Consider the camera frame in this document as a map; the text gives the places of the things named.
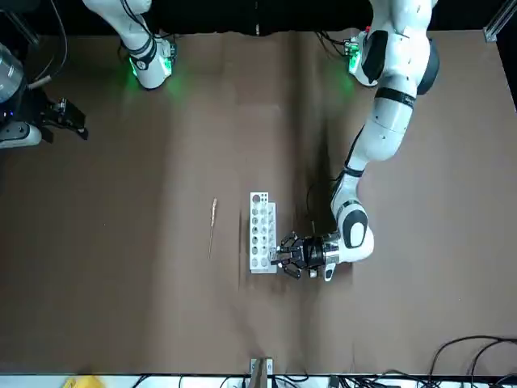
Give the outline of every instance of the brown paper backdrop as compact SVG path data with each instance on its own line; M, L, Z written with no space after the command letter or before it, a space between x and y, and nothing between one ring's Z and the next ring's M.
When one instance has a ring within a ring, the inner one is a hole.
M248 274L249 192L269 191L279 238L310 231L307 187L339 173L374 91L311 34L182 38L155 91L119 64L117 39L71 39L48 93L87 113L90 140L57 131L0 153L0 369L246 373L266 355L277 373L425 373L446 340L517 335L510 92L481 32L432 35L439 79L359 187L375 252L329 284ZM480 346L438 372L464 373ZM514 351L479 373L505 373Z

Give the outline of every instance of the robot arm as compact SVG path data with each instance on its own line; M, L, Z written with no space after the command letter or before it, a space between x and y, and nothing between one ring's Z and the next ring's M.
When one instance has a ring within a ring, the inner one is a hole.
M397 152L413 113L417 94L431 88L438 57L427 39L431 0L371 0L372 28L359 35L362 65L355 76L364 85L378 83L372 112L354 140L330 204L338 230L317 237L291 236L277 248L272 264L296 278L301 270L329 281L337 264L368 257L373 233L357 185L371 161Z
M145 89L159 87L171 74L175 46L149 32L141 16L151 0L83 0L90 11L106 20L119 34L131 57L138 81Z

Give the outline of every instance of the green led light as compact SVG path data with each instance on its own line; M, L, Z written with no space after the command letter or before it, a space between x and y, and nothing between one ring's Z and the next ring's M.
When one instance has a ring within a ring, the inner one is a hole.
M158 60L160 61L160 64L162 65L163 71L165 72L166 76L171 75L172 64L170 62L170 58L158 57Z
M135 69L135 65L132 63L131 58L129 58L129 63L131 64L132 75L134 75L135 77L138 78L138 76L137 76L137 69Z
M355 74L357 68L359 67L359 63L361 63L361 53L358 51L348 60L348 72Z

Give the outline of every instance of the yellow object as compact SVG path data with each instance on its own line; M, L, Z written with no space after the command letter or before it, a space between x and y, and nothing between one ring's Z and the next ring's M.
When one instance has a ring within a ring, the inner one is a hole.
M106 386L96 376L77 376L66 380L63 388L105 388Z

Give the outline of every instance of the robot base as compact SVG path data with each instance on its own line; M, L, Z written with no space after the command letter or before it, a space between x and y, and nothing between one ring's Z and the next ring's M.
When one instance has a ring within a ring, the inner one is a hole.
M172 74L172 58L175 56L175 46L165 39L155 38L155 41L157 52L147 69L138 57L132 56L131 60L133 73L145 89L156 89Z

